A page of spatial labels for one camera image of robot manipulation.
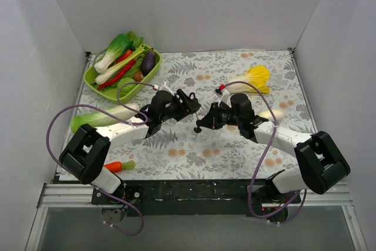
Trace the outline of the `black padlock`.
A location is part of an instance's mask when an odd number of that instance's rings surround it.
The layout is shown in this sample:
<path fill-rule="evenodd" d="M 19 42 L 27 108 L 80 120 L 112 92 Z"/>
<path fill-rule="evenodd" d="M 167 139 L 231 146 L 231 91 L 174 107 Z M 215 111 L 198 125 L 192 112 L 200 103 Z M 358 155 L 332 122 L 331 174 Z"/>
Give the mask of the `black padlock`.
<path fill-rule="evenodd" d="M 198 102 L 197 98 L 196 98 L 196 95 L 194 92 L 191 92 L 189 94 L 189 98 L 192 100 L 192 101 L 195 101 L 195 102 Z"/>

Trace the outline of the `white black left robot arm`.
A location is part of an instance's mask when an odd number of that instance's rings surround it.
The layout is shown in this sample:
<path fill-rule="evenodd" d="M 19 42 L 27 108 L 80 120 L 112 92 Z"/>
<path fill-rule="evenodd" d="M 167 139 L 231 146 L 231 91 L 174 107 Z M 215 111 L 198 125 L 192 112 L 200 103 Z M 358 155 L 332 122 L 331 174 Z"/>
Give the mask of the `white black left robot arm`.
<path fill-rule="evenodd" d="M 118 204 L 125 197 L 125 183 L 104 167 L 108 152 L 131 141 L 146 139 L 158 132 L 163 122 L 180 121 L 199 109 L 194 93 L 186 95 L 181 89 L 176 93 L 157 91 L 151 103 L 126 123 L 97 128 L 88 124 L 80 126 L 59 161 L 80 183 L 102 189 L 110 203 Z"/>

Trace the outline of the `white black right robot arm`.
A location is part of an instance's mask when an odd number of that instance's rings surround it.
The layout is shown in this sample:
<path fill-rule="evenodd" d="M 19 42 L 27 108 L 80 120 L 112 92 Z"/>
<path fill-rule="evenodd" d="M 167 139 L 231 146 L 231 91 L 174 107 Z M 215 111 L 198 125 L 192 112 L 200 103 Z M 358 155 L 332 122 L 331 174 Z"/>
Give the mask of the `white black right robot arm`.
<path fill-rule="evenodd" d="M 254 113 L 247 95 L 238 93 L 230 104 L 213 102 L 207 115 L 197 120 L 195 132 L 202 128 L 221 129 L 236 126 L 242 137 L 255 143 L 271 145 L 295 157 L 297 168 L 281 170 L 266 179 L 264 186 L 252 193 L 254 202 L 279 202 L 288 193 L 310 189 L 322 195 L 351 172 L 332 137 L 324 131 L 299 133 L 275 127 L 273 122 Z"/>

